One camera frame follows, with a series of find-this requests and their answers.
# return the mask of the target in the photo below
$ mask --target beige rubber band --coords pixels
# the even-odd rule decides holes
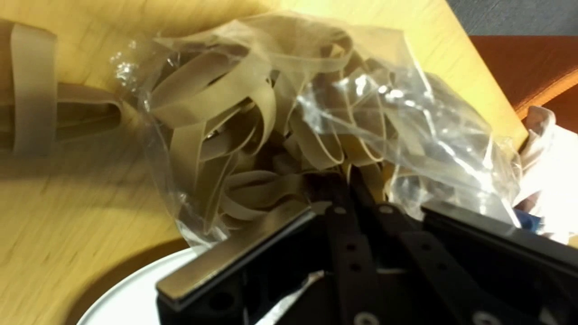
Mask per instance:
[[[116,96],[56,82],[56,37],[49,31],[0,20],[0,57],[0,66],[11,67],[0,76],[2,150],[46,156],[55,143],[120,127]]]
[[[232,219],[248,223],[268,215],[280,201],[286,201],[288,197],[298,199],[298,194],[302,192],[304,181],[297,174],[279,176],[264,170],[235,174],[226,181],[223,212]]]
[[[257,57],[250,55],[228,75],[226,80],[219,80],[201,93],[176,98],[170,105],[159,105],[154,109],[154,116],[174,129],[214,120],[224,111],[239,105],[248,98],[248,94],[266,84],[264,76],[268,75],[270,67]]]
[[[353,78],[349,75],[356,75],[356,73],[363,75],[363,71],[358,66],[354,66],[353,71],[344,71],[345,75],[340,73],[336,76],[324,76],[322,80],[318,80],[318,84],[335,85],[335,84],[340,84],[342,80]],[[349,100],[347,91],[336,89],[336,87],[324,87],[324,89],[329,94],[326,94],[326,98],[320,98],[320,105],[327,107],[335,118],[351,125],[353,131],[362,127],[363,131],[374,134],[376,138],[385,136],[385,125],[382,116],[374,116],[374,120],[363,120],[365,111],[372,111],[380,107],[378,96],[365,98],[360,103],[353,103]],[[338,138],[349,165],[367,167],[367,165],[378,165],[383,161],[382,154],[367,147],[367,143],[360,136],[340,132]]]

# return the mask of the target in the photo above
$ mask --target desk surface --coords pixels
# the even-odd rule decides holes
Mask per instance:
[[[268,0],[271,8],[405,29],[416,58],[483,111],[497,134],[524,131],[443,0]],[[246,0],[2,0],[0,17],[60,37],[62,82],[112,89],[109,58],[138,37],[188,35],[264,11]],[[0,158],[0,324],[74,324],[111,286],[183,248],[130,127],[56,149]]]

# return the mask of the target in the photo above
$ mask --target plastic bag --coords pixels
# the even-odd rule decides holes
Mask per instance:
[[[376,201],[416,219],[443,199],[517,223],[517,154],[418,67],[400,31],[260,15],[136,42],[114,64],[192,244],[309,205],[302,176],[324,170],[362,170]]]

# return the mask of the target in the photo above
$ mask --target white surface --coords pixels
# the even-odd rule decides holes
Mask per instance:
[[[80,325],[159,325],[156,284],[195,257],[185,250],[139,270],[102,297]]]
[[[578,199],[578,134],[557,127],[548,152],[546,187],[540,196],[540,212],[544,215],[544,233],[568,244],[578,235],[578,215],[575,203]]]

